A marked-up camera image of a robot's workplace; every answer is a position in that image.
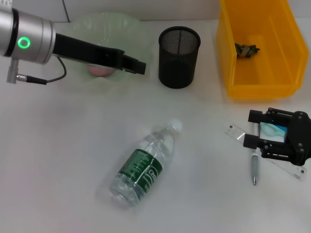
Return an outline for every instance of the green bottle label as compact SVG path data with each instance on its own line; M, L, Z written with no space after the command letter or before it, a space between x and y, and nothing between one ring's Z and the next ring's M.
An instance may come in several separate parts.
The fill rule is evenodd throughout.
M155 157L144 150L137 149L126 161L119 173L126 175L145 192L148 192L162 169L162 165Z

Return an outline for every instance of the black mesh pen holder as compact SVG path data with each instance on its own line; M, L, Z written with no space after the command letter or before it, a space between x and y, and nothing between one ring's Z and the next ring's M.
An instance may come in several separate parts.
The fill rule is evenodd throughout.
M159 37L159 79L167 87L179 89L193 81L201 39L187 27L171 27Z

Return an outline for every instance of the green led ring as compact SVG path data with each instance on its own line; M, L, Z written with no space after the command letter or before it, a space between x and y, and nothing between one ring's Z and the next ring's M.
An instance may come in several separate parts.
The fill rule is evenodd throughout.
M27 45L22 45L21 42L25 40L27 42ZM21 48L21 49L26 49L30 46L30 39L28 39L27 37L23 36L21 37L18 42L17 42L18 46Z

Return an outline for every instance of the cable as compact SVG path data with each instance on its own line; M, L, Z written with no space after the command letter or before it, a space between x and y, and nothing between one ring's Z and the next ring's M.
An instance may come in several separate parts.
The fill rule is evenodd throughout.
M45 79L39 79L39 78L30 76L30 75L18 74L17 80L27 82L27 83L36 83L36 84L46 85L47 83L52 83L52 82L63 79L67 75L67 69L63 61L59 57L57 57L57 59L59 60L60 64L62 64L62 67L64 68L64 74L62 76L56 79L45 80Z
M47 80L47 83L52 83L52 82L61 80L67 75L67 69L66 69L65 64L63 63L63 61L59 57L57 57L57 59L59 60L60 64L62 64L62 67L64 68L64 74L62 76L56 78L56 79Z

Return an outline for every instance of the white wall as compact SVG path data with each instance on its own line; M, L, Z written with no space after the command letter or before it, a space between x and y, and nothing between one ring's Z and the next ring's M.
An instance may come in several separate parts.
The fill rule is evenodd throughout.
M13 0L13 7L54 22L67 22L62 0Z
M311 17L311 0L289 0L296 17ZM98 11L124 12L141 20L215 19L219 0L65 0L70 20ZM13 0L13 7L66 22L62 0Z

